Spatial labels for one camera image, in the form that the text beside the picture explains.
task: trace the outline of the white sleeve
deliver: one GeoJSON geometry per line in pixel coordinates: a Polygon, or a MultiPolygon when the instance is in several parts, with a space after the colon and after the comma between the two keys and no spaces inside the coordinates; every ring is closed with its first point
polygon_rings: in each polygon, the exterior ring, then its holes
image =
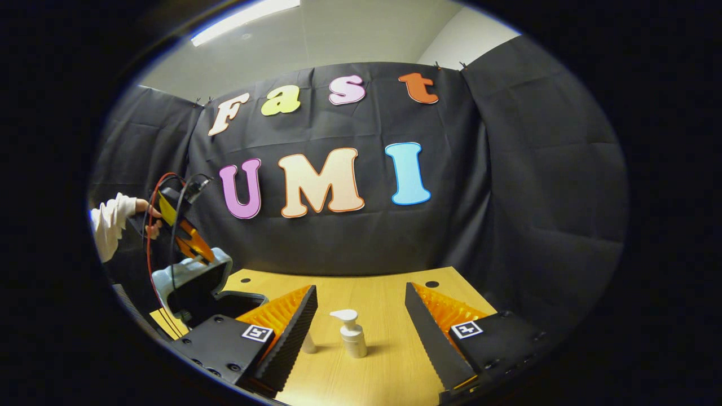
{"type": "Polygon", "coordinates": [[[136,212],[136,198],[118,193],[115,199],[90,211],[95,246],[100,261],[108,262],[118,249],[118,240],[126,229],[126,219],[136,212]]]}

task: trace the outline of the hand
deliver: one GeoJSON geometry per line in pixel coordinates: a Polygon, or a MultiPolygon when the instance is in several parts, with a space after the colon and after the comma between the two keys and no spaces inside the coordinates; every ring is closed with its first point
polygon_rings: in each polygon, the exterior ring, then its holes
{"type": "MultiPolygon", "coordinates": [[[[148,210],[151,216],[160,218],[162,215],[160,212],[158,212],[155,207],[148,204],[147,200],[144,199],[136,199],[136,212],[145,212],[148,210]]],[[[163,226],[163,223],[160,220],[156,220],[155,224],[152,227],[145,226],[145,233],[150,237],[150,239],[154,240],[158,238],[158,234],[160,234],[160,228],[163,226]]]]}

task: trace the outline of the orange soft gripper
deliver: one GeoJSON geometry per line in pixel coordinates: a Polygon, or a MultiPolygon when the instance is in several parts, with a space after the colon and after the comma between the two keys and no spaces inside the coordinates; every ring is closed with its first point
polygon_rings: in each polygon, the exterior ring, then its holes
{"type": "Polygon", "coordinates": [[[441,293],[424,286],[417,285],[413,282],[412,285],[414,286],[414,289],[416,289],[416,293],[419,295],[422,302],[426,305],[426,308],[429,309],[429,312],[431,313],[431,316],[433,316],[434,321],[436,321],[436,324],[439,326],[441,331],[444,332],[446,339],[449,340],[451,345],[453,345],[459,354],[461,354],[459,348],[456,347],[454,341],[451,337],[449,337],[449,330],[451,329],[451,326],[464,323],[466,321],[483,319],[489,315],[472,308],[464,302],[449,298],[448,296],[442,295],[441,293]]]}
{"type": "Polygon", "coordinates": [[[266,354],[276,345],[276,341],[278,341],[281,334],[283,334],[283,331],[298,310],[301,301],[303,301],[303,297],[310,287],[311,285],[308,285],[304,288],[294,290],[291,293],[287,293],[280,298],[276,298],[263,306],[257,307],[235,318],[244,323],[273,329],[276,336],[271,341],[271,345],[269,345],[268,350],[266,350],[259,362],[263,360],[266,354]]]}

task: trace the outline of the white wall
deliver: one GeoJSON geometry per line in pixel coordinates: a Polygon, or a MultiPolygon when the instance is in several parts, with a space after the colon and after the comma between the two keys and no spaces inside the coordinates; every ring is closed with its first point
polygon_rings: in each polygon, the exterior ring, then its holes
{"type": "Polygon", "coordinates": [[[474,9],[464,7],[449,20],[419,58],[418,64],[461,69],[459,62],[471,63],[496,46],[520,35],[474,9]]]}

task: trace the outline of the person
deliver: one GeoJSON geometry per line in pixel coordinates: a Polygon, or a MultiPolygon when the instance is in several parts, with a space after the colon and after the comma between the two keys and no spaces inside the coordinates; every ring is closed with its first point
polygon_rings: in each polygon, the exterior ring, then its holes
{"type": "MultiPolygon", "coordinates": [[[[100,203],[100,207],[90,210],[92,232],[100,261],[106,263],[113,258],[118,249],[118,240],[122,239],[122,232],[126,229],[126,220],[136,213],[149,211],[153,217],[162,215],[147,200],[128,197],[118,193],[115,199],[100,203]]],[[[162,222],[156,220],[152,227],[145,225],[145,232],[151,239],[156,239],[160,233],[162,222]]]]}

